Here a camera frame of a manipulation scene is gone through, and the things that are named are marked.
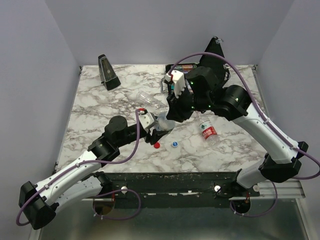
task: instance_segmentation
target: marble table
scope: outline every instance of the marble table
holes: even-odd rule
[[[262,101],[250,66],[238,66],[256,100]],[[76,159],[93,140],[104,131],[105,125],[116,115],[126,117],[128,125],[135,120],[135,109],[141,107],[135,98],[138,91],[145,91],[166,104],[166,92],[160,91],[164,65],[115,65],[121,86],[107,91],[101,84],[98,66],[84,66],[74,100],[64,143],[58,161],[60,170]],[[227,86],[242,85],[233,71]],[[174,130],[163,137],[159,149],[139,141],[138,151],[128,162],[106,165],[105,172],[226,172],[246,168],[265,155],[265,150],[247,132],[233,122],[206,112],[217,136],[213,146],[208,146],[199,130],[199,120],[192,117],[177,123]],[[179,146],[173,148],[172,142]],[[120,148],[119,160],[127,157],[134,142]]]

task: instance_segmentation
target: wall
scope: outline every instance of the wall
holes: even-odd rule
[[[226,57],[256,64],[293,0],[46,0],[74,57],[97,65],[168,64],[223,38]]]
[[[1,1],[0,33],[0,239],[25,240],[20,186],[54,169],[79,65],[43,0]]]
[[[320,2],[295,0],[263,54],[258,78],[271,118],[289,136],[309,144],[308,153],[320,159]],[[301,159],[301,176],[318,171]],[[320,236],[320,178],[302,182],[306,202]]]

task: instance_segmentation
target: purple cable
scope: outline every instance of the purple cable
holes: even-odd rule
[[[138,149],[138,145],[139,145],[139,139],[140,139],[140,121],[139,121],[139,111],[141,111],[141,108],[136,109],[135,110],[135,118],[136,118],[136,142],[134,145],[134,149],[132,151],[132,153],[124,160],[121,161],[102,161],[102,160],[86,160],[83,162],[79,162],[79,165],[83,165],[83,164],[90,164],[90,163],[101,163],[101,164],[123,164],[127,161],[129,161],[136,153],[137,149]],[[52,179],[49,183],[48,186],[51,186],[54,182],[56,182],[58,179],[60,179],[62,176],[64,176],[65,174],[69,173],[70,171],[72,171],[73,169],[77,168],[76,165],[68,168],[67,170],[64,170],[63,172],[61,172],[58,176],[56,176],[54,179]],[[33,194],[24,204],[23,206],[20,208],[16,219],[15,219],[15,223],[18,226],[25,226],[28,225],[30,222],[20,222],[20,217],[22,215],[22,213],[24,212],[25,208],[28,206],[29,203],[31,203],[31,201],[38,196],[40,193],[42,193],[46,188],[43,187],[41,189],[39,189],[35,194]]]
[[[104,197],[104,196],[106,196],[106,195],[115,194],[115,193],[122,192],[122,191],[124,191],[124,190],[122,190],[122,189],[114,190],[114,191],[107,192],[107,193],[104,193],[104,194],[96,195],[95,197]],[[92,210],[93,210],[93,212],[94,212],[94,215],[95,215],[95,216],[99,216],[100,218],[103,218],[103,219],[120,220],[120,221],[132,219],[132,218],[134,218],[135,216],[137,216],[137,215],[140,213],[140,211],[141,211],[141,198],[140,198],[139,194],[138,194],[136,191],[133,191],[133,190],[131,190],[131,189],[126,189],[125,191],[128,191],[128,192],[131,192],[131,193],[135,194],[136,197],[138,198],[139,205],[138,205],[137,210],[134,212],[134,214],[132,214],[131,216],[125,216],[125,217],[111,217],[111,216],[106,216],[106,215],[99,215],[99,214],[96,213],[96,211],[95,211],[95,205],[92,205]]]
[[[260,214],[256,214],[256,215],[243,215],[235,210],[235,207],[233,207],[235,205],[235,203],[233,201],[230,201],[230,209],[232,210],[232,212],[236,215],[243,216],[246,218],[258,218],[258,217],[262,217],[262,216],[270,213],[276,207],[277,202],[278,202],[278,191],[277,191],[276,185],[273,181],[271,183],[274,187],[275,199],[274,199],[274,203],[273,203],[272,207],[270,207],[269,210],[267,210],[263,213],[260,213]]]
[[[172,67],[171,69],[169,70],[168,74],[170,75],[171,72],[175,69],[175,67],[180,63],[182,62],[183,60],[186,60],[190,57],[194,57],[194,56],[198,56],[198,55],[208,55],[208,56],[211,56],[211,57],[215,57],[215,58],[218,58],[222,61],[224,61],[225,63],[227,63],[234,71],[235,73],[238,75],[238,77],[240,78],[245,90],[247,91],[248,95],[250,96],[250,99],[252,101],[252,104],[254,106],[254,108],[256,109],[256,111],[258,112],[258,114],[261,116],[261,118],[263,119],[263,121],[265,122],[267,120],[267,118],[265,117],[265,114],[260,110],[256,100],[255,100],[255,97],[253,96],[253,94],[251,93],[245,79],[241,76],[241,73],[239,72],[239,70],[236,68],[236,66],[234,66],[231,62],[229,62],[228,60],[226,60],[224,57],[218,55],[218,54],[215,54],[215,53],[212,53],[212,52],[195,52],[195,53],[192,53],[182,59],[180,59],[179,61],[177,61]],[[282,140],[284,141],[290,148],[293,148],[294,150],[296,150],[297,152],[305,155],[306,157],[308,157],[309,159],[311,159],[312,161],[314,161],[318,167],[320,168],[320,161],[318,161],[315,157],[311,156],[310,154],[306,153],[305,151],[302,151],[301,149],[299,148],[296,148],[294,147],[288,140],[286,137],[284,137],[270,122],[266,122],[266,124],[269,126],[269,128]],[[314,179],[316,177],[320,176],[320,169],[319,171],[312,175],[312,176],[304,176],[304,177],[293,177],[294,179],[298,179],[298,180],[309,180],[309,179]]]

